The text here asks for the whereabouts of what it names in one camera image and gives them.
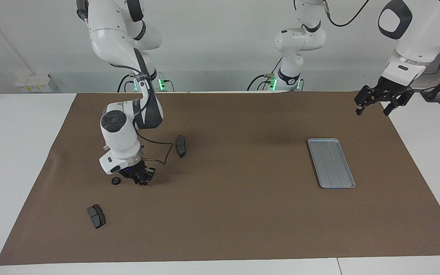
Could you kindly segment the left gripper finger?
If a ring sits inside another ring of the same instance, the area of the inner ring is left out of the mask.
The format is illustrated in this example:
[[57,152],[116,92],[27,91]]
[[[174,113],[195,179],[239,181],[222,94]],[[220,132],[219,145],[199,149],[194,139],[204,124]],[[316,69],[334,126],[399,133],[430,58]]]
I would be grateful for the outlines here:
[[356,114],[362,115],[364,109],[368,105],[374,104],[374,89],[369,86],[363,86],[358,94],[354,98],[354,102],[357,105]]
[[394,92],[389,94],[389,103],[384,108],[383,113],[385,116],[389,116],[390,113],[398,107],[405,106],[409,101],[410,98],[414,95],[413,89],[407,89],[405,92],[396,94]]

